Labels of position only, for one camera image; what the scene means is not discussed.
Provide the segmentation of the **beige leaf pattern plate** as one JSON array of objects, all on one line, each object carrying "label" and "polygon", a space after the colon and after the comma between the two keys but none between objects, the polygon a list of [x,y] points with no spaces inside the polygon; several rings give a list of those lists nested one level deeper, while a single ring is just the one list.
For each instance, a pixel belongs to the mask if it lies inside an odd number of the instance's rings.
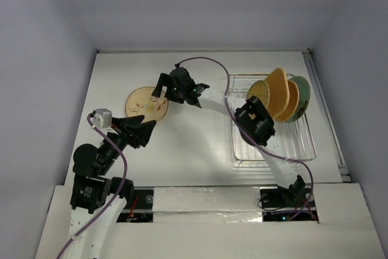
[{"label": "beige leaf pattern plate", "polygon": [[143,122],[160,121],[165,117],[169,108],[169,101],[162,91],[159,98],[152,96],[154,87],[140,87],[134,90],[125,102],[127,117],[143,115]]}]

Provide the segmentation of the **green rim woven plate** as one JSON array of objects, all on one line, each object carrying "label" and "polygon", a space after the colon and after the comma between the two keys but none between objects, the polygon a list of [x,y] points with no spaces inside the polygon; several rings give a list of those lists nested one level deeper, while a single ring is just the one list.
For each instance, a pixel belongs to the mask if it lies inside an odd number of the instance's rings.
[{"label": "green rim woven plate", "polygon": [[262,102],[263,106],[268,109],[270,101],[270,89],[265,80],[258,80],[251,85],[247,92],[247,99],[253,96],[257,97]]}]

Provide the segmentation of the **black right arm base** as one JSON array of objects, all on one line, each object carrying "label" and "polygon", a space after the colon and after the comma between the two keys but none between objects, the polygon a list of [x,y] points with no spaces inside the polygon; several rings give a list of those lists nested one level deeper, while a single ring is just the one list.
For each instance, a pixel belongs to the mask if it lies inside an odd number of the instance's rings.
[{"label": "black right arm base", "polygon": [[307,201],[311,188],[307,187],[303,178],[298,175],[296,181],[288,188],[262,188],[259,191],[258,206],[264,210],[297,208]]}]

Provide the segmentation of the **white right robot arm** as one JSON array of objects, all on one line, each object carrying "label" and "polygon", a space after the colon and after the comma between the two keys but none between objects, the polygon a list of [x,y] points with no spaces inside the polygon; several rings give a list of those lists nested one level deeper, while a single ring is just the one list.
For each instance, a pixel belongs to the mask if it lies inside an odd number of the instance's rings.
[{"label": "white right robot arm", "polygon": [[255,147],[270,167],[279,189],[280,201],[289,207],[296,206],[306,184],[302,176],[292,169],[287,158],[269,149],[269,142],[275,137],[275,123],[257,97],[241,99],[227,96],[207,84],[196,83],[183,67],[177,67],[169,74],[160,74],[151,95],[230,117],[243,140]]}]

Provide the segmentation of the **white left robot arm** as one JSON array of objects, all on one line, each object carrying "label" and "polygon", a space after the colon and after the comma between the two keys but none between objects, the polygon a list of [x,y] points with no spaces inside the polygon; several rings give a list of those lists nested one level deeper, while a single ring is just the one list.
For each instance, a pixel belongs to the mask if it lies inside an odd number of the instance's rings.
[{"label": "white left robot arm", "polygon": [[87,116],[102,141],[99,147],[82,144],[74,151],[69,238],[58,258],[102,257],[119,214],[134,200],[124,149],[148,144],[156,121],[144,119],[143,115],[114,118],[103,109]]}]

